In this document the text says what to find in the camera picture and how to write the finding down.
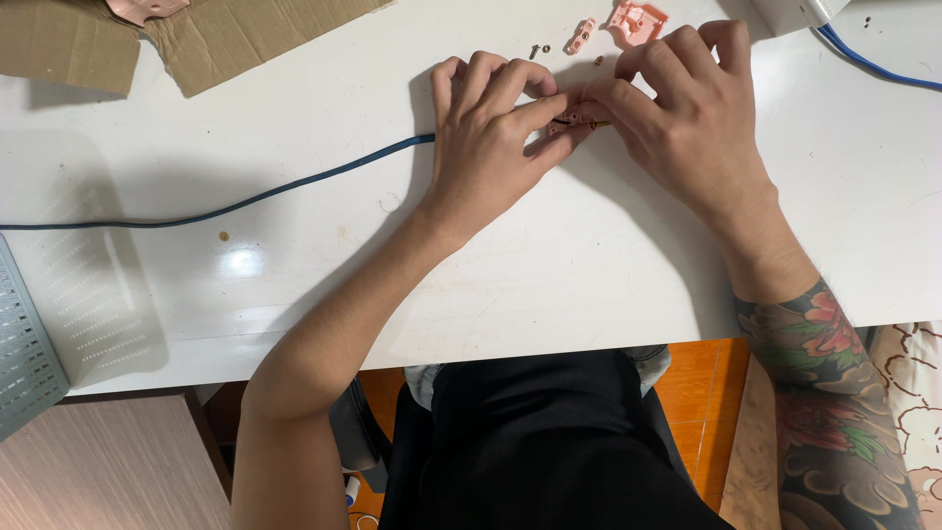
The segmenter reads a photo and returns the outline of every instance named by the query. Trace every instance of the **person's left hand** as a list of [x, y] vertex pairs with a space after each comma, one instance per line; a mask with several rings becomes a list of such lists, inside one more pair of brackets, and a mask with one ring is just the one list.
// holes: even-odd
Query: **person's left hand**
[[[461, 81], [452, 93], [452, 80]], [[529, 84], [542, 96], [515, 107]], [[582, 88], [560, 93], [544, 66], [475, 52], [431, 72], [435, 106], [434, 174], [416, 209], [458, 246], [507, 211], [551, 168], [572, 154], [591, 129], [570, 127], [524, 153], [531, 132], [575, 105]]]

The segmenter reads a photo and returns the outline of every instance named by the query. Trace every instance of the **forearm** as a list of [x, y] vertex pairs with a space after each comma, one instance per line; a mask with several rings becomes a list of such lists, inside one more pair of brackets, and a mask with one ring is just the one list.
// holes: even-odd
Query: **forearm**
[[252, 376], [243, 403], [280, 419], [326, 411], [356, 375], [393, 311], [458, 247], [421, 211], [414, 212], [278, 342]]
[[718, 237], [743, 337], [775, 386], [783, 528], [915, 529], [878, 372], [777, 204], [758, 202]]

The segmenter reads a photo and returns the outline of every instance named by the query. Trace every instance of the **chair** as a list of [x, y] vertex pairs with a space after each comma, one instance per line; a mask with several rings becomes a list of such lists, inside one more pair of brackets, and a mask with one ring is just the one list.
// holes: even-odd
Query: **chair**
[[[654, 389], [644, 396], [642, 406], [664, 442], [674, 470], [695, 489]], [[416, 504], [423, 464], [431, 452], [431, 413], [415, 402], [408, 385], [403, 384], [396, 401], [396, 442], [391, 443], [376, 423], [356, 377], [333, 404], [330, 416], [341, 465], [361, 472], [370, 489], [386, 494], [382, 528], [406, 528]]]

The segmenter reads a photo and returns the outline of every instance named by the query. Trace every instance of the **tattoo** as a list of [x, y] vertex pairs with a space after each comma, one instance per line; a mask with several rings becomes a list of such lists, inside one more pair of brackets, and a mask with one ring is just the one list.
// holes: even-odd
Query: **tattoo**
[[827, 284], [736, 308], [775, 384], [783, 529], [918, 529], [886, 390]]

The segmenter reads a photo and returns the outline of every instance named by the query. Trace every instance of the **white appliance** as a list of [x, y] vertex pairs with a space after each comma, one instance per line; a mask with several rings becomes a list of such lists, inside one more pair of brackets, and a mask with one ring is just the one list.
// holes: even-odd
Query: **white appliance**
[[821, 27], [841, 11], [850, 0], [752, 0], [776, 37], [805, 29]]

